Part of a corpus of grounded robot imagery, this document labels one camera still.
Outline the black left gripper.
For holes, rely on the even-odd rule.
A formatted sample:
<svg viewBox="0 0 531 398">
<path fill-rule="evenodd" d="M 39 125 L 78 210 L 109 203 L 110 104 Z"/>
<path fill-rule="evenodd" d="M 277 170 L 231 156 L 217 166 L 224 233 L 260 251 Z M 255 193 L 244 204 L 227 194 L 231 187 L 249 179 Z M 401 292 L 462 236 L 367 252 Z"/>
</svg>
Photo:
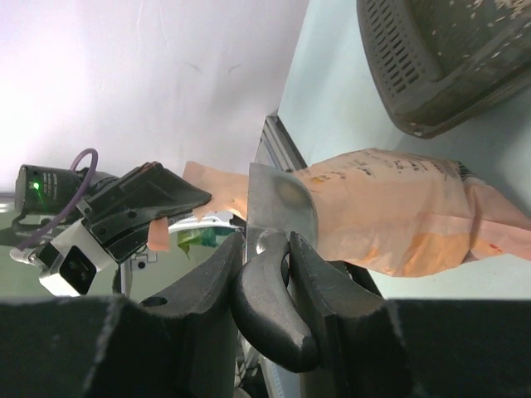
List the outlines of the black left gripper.
<svg viewBox="0 0 531 398">
<path fill-rule="evenodd" d="M 186 214 L 211 199 L 162 163 L 145 163 L 87 197 L 82 224 L 116 262 L 124 262 L 146 244 L 153 218 Z"/>
</svg>

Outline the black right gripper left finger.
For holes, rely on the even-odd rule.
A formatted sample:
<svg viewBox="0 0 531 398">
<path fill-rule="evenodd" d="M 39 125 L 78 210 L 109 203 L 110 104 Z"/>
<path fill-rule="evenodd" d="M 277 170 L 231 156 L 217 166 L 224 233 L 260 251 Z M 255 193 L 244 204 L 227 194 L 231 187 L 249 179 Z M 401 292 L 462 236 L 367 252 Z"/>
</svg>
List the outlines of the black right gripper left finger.
<svg viewBox="0 0 531 398">
<path fill-rule="evenodd" d="M 1 302 L 4 397 L 230 397 L 237 329 L 228 303 L 243 239 L 136 303 L 122 295 Z"/>
</svg>

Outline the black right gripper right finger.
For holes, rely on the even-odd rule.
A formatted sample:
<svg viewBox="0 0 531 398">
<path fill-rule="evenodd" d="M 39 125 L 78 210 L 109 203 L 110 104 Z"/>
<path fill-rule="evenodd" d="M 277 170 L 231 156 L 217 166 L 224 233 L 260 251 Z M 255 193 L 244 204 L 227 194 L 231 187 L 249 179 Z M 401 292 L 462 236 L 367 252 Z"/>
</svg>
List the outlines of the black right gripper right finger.
<svg viewBox="0 0 531 398">
<path fill-rule="evenodd" d="M 384 299 L 290 237 L 295 301 L 319 345 L 305 397 L 527 397 L 527 300 Z"/>
</svg>

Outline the pink cat litter bag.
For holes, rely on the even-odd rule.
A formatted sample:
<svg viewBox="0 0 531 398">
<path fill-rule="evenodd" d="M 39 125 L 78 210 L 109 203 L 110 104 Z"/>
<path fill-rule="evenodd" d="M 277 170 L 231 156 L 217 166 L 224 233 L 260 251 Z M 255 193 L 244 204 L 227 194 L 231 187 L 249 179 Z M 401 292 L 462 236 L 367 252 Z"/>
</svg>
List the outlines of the pink cat litter bag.
<svg viewBox="0 0 531 398">
<path fill-rule="evenodd" d="M 326 260 L 390 276 L 530 256 L 529 218 L 457 161 L 369 148 L 294 172 L 189 162 L 183 178 L 212 196 L 196 217 L 230 211 L 249 231 L 296 232 Z"/>
</svg>

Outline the silver metal scoop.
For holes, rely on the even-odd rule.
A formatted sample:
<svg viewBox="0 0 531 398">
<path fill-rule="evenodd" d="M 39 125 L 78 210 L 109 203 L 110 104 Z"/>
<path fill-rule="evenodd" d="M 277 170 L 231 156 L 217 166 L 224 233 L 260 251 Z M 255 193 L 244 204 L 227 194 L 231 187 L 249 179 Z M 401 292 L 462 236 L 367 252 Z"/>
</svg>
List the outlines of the silver metal scoop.
<svg viewBox="0 0 531 398">
<path fill-rule="evenodd" d="M 318 240 L 318 215 L 309 190 L 290 172 L 252 163 L 249 168 L 245 264 L 233 280 L 230 304 L 243 337 L 287 371 L 314 370 L 316 339 L 288 290 L 290 236 Z"/>
</svg>

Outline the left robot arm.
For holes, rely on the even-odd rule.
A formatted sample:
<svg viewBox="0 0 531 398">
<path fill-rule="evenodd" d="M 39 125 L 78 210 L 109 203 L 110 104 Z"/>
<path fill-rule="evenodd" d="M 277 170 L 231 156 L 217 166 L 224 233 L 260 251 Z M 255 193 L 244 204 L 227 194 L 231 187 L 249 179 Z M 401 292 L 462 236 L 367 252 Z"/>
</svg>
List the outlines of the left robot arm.
<svg viewBox="0 0 531 398">
<path fill-rule="evenodd" d="M 57 216 L 75 195 L 88 171 L 23 165 L 14 197 L 18 215 L 1 231 L 1 243 L 16 247 L 46 223 L 26 223 L 28 216 Z M 165 168 L 145 163 L 122 177 L 96 172 L 80 202 L 63 217 L 50 241 L 66 227 L 80 221 L 90 235 L 117 262 L 128 259 L 146 245 L 149 224 L 168 218 L 180 221 L 206 205 L 212 196 Z"/>
</svg>

